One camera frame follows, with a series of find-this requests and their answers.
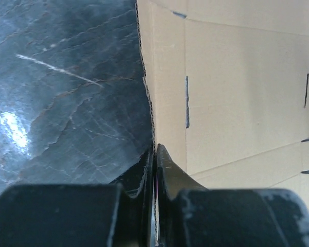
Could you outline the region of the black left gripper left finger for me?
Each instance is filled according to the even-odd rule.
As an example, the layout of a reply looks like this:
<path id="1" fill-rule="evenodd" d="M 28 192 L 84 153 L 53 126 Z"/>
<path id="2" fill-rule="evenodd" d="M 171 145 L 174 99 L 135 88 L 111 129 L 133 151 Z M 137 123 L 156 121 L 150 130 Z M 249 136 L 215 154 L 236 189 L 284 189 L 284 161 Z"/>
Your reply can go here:
<path id="1" fill-rule="evenodd" d="M 150 246 L 153 151 L 109 184 L 24 184 L 0 195 L 0 246 Z"/>

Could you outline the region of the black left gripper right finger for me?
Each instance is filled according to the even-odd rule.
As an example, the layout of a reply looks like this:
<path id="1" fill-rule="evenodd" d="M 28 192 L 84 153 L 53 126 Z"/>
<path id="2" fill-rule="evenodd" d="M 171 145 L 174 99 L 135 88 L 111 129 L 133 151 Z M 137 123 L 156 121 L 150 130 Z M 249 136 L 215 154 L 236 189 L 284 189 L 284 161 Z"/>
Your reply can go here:
<path id="1" fill-rule="evenodd" d="M 207 189 L 157 146 L 159 246 L 309 246 L 309 212 L 287 189 Z"/>

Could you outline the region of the brown cardboard box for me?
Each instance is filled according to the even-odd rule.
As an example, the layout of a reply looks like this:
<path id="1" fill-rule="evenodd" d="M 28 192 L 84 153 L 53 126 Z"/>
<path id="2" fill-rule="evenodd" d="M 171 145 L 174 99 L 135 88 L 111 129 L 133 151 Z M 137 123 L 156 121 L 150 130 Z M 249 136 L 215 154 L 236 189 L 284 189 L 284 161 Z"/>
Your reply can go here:
<path id="1" fill-rule="evenodd" d="M 154 140 L 207 188 L 309 204 L 309 1 L 138 1 Z"/>

